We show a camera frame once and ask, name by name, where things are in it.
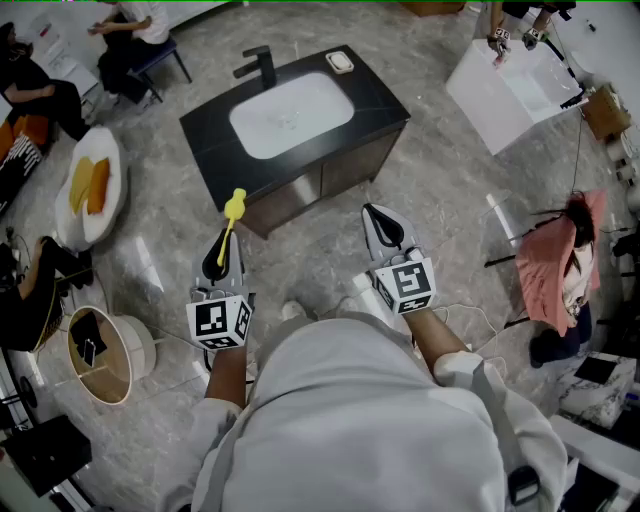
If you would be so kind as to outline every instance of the phone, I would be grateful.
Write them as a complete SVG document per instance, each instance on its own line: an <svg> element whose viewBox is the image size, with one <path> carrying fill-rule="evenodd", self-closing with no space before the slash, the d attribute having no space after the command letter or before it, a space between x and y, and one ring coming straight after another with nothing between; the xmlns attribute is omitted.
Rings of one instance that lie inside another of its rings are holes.
<svg viewBox="0 0 640 512"><path fill-rule="evenodd" d="M87 363L91 368L96 361L96 346L93 341L86 339L84 340L84 362Z"/></svg>

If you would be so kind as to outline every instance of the vanity cabinet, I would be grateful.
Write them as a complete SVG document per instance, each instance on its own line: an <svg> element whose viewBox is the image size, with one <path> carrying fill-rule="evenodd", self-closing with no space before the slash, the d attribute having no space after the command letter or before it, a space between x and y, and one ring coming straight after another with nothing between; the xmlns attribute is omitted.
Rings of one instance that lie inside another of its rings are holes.
<svg viewBox="0 0 640 512"><path fill-rule="evenodd" d="M242 224L266 239L271 231L323 198L336 196L365 180L373 181L403 128L314 162L305 167L301 176L258 200L248 198Z"/></svg>

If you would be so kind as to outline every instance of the black faucet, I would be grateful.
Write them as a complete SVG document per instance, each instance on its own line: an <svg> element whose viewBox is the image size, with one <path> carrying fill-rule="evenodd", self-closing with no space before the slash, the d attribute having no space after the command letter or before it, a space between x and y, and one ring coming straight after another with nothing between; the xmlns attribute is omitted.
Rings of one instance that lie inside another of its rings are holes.
<svg viewBox="0 0 640 512"><path fill-rule="evenodd" d="M249 62L249 64L236 69L233 72L233 76L241 78L259 69L262 73L262 85L265 90L271 89L276 85L276 71L273 69L271 50L268 46L258 46L242 52L243 57L252 57L254 55L258 58L253 62Z"/></svg>

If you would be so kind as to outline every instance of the black clothing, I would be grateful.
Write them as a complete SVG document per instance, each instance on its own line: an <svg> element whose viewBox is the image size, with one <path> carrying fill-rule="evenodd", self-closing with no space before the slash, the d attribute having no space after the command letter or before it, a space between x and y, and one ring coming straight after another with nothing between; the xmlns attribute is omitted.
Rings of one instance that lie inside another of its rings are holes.
<svg viewBox="0 0 640 512"><path fill-rule="evenodd" d="M48 98L37 98L22 103L12 103L7 99L13 107L10 121L15 122L18 117L26 114L44 116L57 121L75 140L80 140L89 130L89 126L82 119L80 95L76 86L63 80L51 80L42 68L31 60L28 53L5 53L0 75L0 92L3 96L12 84L16 84L16 88L23 91L54 85L55 92Z"/></svg>
<svg viewBox="0 0 640 512"><path fill-rule="evenodd" d="M126 19L118 14L114 22L126 23ZM127 72L153 57L158 51L157 45L133 39L132 33L125 31L105 34L104 41L109 49L98 61L102 85L110 93L123 94L133 103L140 103L149 88Z"/></svg>
<svg viewBox="0 0 640 512"><path fill-rule="evenodd" d="M531 7L541 8L550 13L558 12L557 7L547 5L544 2L502 2L502 12L506 12L519 20L526 16Z"/></svg>
<svg viewBox="0 0 640 512"><path fill-rule="evenodd" d="M56 87L53 96L23 103L13 103L15 113L11 113L12 118L17 119L26 114L44 116L52 121L57 121L69 137L80 140L89 131L89 125L82 119L78 89L71 82L64 80L49 80L49 84Z"/></svg>
<svg viewBox="0 0 640 512"><path fill-rule="evenodd" d="M575 356L580 345L591 339L591 308L587 302L580 308L578 324L567 329L564 337L555 329L547 329L540 336L531 340L529 353L532 363L548 363Z"/></svg>
<svg viewBox="0 0 640 512"><path fill-rule="evenodd" d="M78 258L60 248L52 238L45 237L45 240L38 277L29 296L22 300L17 286L0 293L0 323L3 329L0 344L3 347L20 351L33 350L46 326L47 318L52 320L62 314L58 294L54 295L56 270L64 276L71 276L85 268ZM92 279L93 273L89 270L71 278L71 283L81 287Z"/></svg>

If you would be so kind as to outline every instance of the stool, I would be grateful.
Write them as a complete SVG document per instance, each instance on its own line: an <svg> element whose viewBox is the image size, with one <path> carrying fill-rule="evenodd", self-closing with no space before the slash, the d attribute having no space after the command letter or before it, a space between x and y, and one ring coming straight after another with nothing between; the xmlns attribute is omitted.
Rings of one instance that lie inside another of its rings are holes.
<svg viewBox="0 0 640 512"><path fill-rule="evenodd" d="M166 42L158 45L158 51L153 57L131 68L131 71L135 75L137 75L145 84L147 84L147 87L149 87L153 95L158 98L160 102L162 102L162 98L158 94L158 91L154 89L153 82L151 81L151 78L149 78L149 75L147 75L147 71L155 66L158 62L166 59L172 53L178 61L180 68L182 68L184 76L186 76L187 80L189 80L189 83L191 83L192 80L189 76L189 72L187 71L187 68L184 67L184 63L182 62L180 55L178 55L178 47L176 45L176 42L171 38L167 39Z"/></svg>

